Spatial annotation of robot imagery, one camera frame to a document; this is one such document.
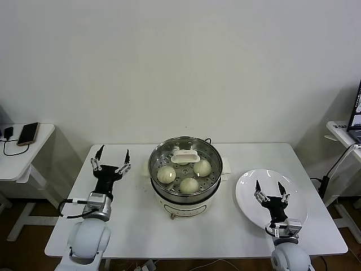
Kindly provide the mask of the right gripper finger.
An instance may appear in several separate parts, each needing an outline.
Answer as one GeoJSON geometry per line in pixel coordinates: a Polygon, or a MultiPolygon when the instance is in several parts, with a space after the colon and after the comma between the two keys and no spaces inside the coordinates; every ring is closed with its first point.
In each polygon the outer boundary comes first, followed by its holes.
{"type": "Polygon", "coordinates": [[[260,186],[258,180],[256,180],[254,196],[258,202],[266,202],[267,201],[267,196],[262,192],[261,186],[260,186]]]}
{"type": "Polygon", "coordinates": [[[281,195],[281,201],[283,203],[288,203],[289,194],[286,192],[285,187],[281,184],[281,182],[278,182],[278,188],[281,195]]]}

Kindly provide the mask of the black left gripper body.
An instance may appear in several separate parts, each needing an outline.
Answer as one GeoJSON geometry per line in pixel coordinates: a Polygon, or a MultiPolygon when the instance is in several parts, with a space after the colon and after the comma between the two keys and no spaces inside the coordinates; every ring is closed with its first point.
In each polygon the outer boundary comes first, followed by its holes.
{"type": "Polygon", "coordinates": [[[112,195],[113,184],[119,180],[116,172],[119,167],[112,165],[101,165],[101,170],[94,170],[94,177],[97,179],[94,192],[98,194],[112,195]]]}

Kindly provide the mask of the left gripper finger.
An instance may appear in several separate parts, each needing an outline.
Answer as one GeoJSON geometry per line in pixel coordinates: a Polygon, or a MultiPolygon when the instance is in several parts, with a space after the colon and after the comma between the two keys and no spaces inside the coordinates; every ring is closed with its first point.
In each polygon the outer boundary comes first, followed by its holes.
{"type": "Polygon", "coordinates": [[[131,169],[130,154],[129,154],[129,150],[127,150],[123,166],[115,170],[115,173],[126,174],[130,169],[131,169]]]}
{"type": "Polygon", "coordinates": [[[100,171],[102,169],[100,165],[100,159],[102,156],[103,149],[104,149],[104,145],[102,145],[101,148],[96,152],[95,157],[91,158],[91,165],[94,172],[100,171]]]}

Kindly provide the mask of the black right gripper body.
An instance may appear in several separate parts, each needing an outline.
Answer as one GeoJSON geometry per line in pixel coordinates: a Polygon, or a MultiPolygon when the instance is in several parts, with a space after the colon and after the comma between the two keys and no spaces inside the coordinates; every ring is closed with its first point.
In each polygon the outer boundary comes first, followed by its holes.
{"type": "Polygon", "coordinates": [[[283,202],[281,197],[270,196],[269,200],[261,201],[261,206],[269,211],[271,224],[284,222],[288,218],[284,211],[288,206],[288,202],[283,202]]]}

